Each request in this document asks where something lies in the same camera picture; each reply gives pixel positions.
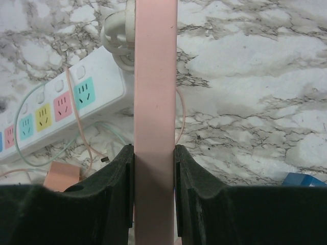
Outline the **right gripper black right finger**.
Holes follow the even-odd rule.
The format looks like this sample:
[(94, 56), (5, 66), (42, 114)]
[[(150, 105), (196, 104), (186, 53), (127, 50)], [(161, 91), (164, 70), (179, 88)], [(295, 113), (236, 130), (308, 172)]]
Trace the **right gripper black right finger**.
[(326, 187), (231, 186), (174, 150), (183, 244), (326, 244)]

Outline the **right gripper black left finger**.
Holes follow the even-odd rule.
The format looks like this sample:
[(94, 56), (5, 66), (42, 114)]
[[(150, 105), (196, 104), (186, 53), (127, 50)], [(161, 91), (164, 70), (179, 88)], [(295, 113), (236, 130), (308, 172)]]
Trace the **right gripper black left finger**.
[(1, 186), (1, 244), (127, 244), (133, 213), (133, 146), (64, 192)]

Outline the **blue cube socket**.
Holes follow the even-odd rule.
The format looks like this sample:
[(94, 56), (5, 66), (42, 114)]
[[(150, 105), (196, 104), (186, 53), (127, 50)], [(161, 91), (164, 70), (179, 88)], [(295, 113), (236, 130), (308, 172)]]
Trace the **blue cube socket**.
[(288, 173), (282, 186), (326, 187), (326, 184), (314, 176), (300, 173)]

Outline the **pink power strip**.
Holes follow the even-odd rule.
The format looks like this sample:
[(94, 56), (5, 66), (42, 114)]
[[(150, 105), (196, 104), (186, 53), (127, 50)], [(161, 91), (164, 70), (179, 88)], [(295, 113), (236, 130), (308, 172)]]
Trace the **pink power strip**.
[(177, 1), (135, 12), (135, 243), (174, 242)]

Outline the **white power strip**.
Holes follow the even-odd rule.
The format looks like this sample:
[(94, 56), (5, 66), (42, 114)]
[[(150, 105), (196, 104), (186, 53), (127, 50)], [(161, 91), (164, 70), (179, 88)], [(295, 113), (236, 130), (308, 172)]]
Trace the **white power strip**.
[(132, 105), (134, 76), (121, 70), (103, 47), (73, 65), (69, 74), (73, 98), (62, 73), (34, 91), (21, 109), (1, 114), (2, 164), (20, 159), (20, 153), (26, 156), (56, 141), (72, 139), (79, 132), (74, 109), (86, 127)]

